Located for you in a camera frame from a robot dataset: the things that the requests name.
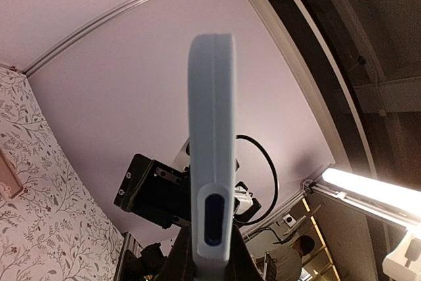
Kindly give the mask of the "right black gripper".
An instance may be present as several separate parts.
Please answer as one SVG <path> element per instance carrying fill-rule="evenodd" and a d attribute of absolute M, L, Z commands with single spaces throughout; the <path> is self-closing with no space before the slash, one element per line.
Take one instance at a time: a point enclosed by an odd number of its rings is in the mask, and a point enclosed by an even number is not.
<path fill-rule="evenodd" d="M 197 216 L 203 228 L 224 228 L 229 220 L 244 224 L 261 208 L 253 206 L 243 215 L 234 215 L 233 171 L 231 158 L 217 165 L 215 157 L 191 158 L 190 176 L 140 153 L 134 155 L 114 199 L 114 204 L 161 228 L 187 226 Z"/>

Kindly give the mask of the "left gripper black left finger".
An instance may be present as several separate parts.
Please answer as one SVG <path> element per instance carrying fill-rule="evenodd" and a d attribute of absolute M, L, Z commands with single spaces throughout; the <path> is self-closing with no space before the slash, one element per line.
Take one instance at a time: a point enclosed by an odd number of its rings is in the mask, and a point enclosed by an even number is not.
<path fill-rule="evenodd" d="M 189 226 L 184 226 L 180 230 L 165 264 L 157 275 L 157 280 L 194 280 L 191 228 Z"/>

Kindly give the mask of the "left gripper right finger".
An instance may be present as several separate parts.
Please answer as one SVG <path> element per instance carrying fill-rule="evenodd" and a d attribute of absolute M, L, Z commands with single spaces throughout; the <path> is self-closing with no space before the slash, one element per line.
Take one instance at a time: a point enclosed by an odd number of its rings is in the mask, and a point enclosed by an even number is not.
<path fill-rule="evenodd" d="M 227 281 L 257 281 L 263 280 L 260 272 L 249 253 L 241 232 L 233 226 L 230 242 L 230 259 L 226 267 Z"/>

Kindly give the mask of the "black phone white case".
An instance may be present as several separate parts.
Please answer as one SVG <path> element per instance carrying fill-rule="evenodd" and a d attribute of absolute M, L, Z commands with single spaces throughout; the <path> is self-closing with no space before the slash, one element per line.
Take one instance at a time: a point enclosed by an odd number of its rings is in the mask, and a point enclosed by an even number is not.
<path fill-rule="evenodd" d="M 202 34 L 194 38 L 187 80 L 194 279 L 223 280 L 234 214 L 233 36 Z"/>

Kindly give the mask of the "pink phone case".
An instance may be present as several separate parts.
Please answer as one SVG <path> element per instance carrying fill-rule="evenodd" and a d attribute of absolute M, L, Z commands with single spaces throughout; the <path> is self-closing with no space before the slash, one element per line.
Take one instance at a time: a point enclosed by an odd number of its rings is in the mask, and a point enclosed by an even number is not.
<path fill-rule="evenodd" d="M 1 195 L 6 200 L 12 200 L 24 191 L 24 186 L 20 181 L 15 166 L 8 160 L 1 151 Z"/>

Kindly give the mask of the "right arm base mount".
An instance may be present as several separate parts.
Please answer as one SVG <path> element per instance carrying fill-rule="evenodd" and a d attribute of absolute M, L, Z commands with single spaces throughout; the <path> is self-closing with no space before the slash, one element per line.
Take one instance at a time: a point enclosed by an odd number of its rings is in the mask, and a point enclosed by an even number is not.
<path fill-rule="evenodd" d="M 154 280 L 166 261 L 161 242 L 148 245 L 131 264 L 129 280 Z"/>

